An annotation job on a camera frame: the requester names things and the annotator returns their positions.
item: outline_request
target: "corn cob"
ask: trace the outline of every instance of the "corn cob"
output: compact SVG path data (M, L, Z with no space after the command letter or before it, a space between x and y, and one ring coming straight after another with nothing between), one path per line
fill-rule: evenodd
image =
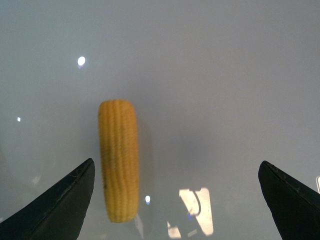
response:
M127 100L104 101L98 118L106 210L111 222L122 223L136 216L139 204L135 109Z

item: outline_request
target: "yellow corn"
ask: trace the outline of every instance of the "yellow corn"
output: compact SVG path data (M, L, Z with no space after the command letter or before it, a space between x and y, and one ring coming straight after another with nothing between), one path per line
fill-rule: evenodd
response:
M106 210L111 222L122 223L136 216L139 204L135 109L127 100L104 101L98 118Z

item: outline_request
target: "reflected light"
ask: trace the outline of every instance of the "reflected light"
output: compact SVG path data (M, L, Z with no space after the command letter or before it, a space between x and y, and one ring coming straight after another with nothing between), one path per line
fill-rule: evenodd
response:
M78 58L78 68L80 69L86 62L86 58L84 56L81 56Z
M181 233L179 231L179 228L177 226L171 227L170 223L166 222L168 227L168 235L171 239L180 239Z
M320 194L320 176L316 177L316 186L318 187L318 193Z
M139 216L139 214L137 214L134 218L134 224L135 224L135 227L136 229L138 229L142 239L144 239L144 225L141 221L141 218Z
M145 203L146 203L147 205L150 204L150 196L145 196Z
M214 224L211 212L210 194L206 187L200 191L191 191L190 189L180 189L179 196L188 210L188 217L195 216L202 232L206 236L214 233Z

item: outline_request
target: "white background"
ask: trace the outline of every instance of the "white background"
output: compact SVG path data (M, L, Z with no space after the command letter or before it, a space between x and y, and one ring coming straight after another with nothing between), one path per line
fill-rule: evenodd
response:
M0 219L93 158L78 239L141 239L134 222L110 223L100 174L98 107L125 98L145 239L169 239L179 189L205 187L207 239L280 240L258 169L267 160L317 189L319 12L313 0L3 0Z

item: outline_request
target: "white surface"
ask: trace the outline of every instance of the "white surface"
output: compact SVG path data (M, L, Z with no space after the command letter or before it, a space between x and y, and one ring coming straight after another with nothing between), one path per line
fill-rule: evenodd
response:
M104 205L97 113L114 98L138 116L144 239L170 239L168 221L187 239L195 228L179 190L207 188L214 233L198 227L193 239L280 240L263 160L317 190L318 1L0 6L0 219L93 158L79 240L142 239L134 221L110 223Z

